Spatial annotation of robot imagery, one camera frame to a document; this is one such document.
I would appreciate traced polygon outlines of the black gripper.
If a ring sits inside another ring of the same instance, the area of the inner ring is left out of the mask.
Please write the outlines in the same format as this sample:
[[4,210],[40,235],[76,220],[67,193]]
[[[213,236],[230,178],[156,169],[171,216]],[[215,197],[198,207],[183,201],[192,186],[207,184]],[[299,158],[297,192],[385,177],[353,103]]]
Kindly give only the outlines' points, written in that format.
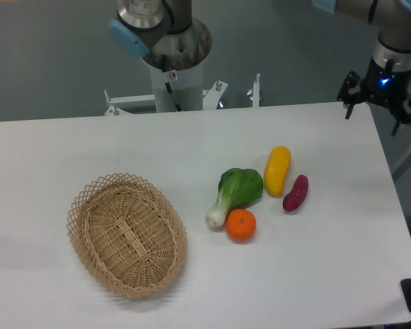
[[363,100],[388,108],[395,118],[391,132],[394,136],[401,125],[411,125],[411,94],[408,94],[410,82],[411,70],[387,73],[384,66],[379,66],[371,59],[363,80],[354,71],[347,74],[337,100],[346,109],[346,120],[350,118],[354,106]]

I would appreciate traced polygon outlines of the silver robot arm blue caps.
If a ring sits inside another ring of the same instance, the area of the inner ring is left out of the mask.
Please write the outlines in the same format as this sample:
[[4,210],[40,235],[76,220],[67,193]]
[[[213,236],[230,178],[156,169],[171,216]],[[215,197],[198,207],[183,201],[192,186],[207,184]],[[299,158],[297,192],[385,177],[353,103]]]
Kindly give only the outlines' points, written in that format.
[[[395,125],[411,125],[411,1],[315,1],[378,28],[366,75],[350,72],[338,92],[347,112],[359,103],[386,108]],[[149,67],[158,112],[203,109],[201,63],[212,47],[190,1],[119,1],[108,25],[113,41]]]

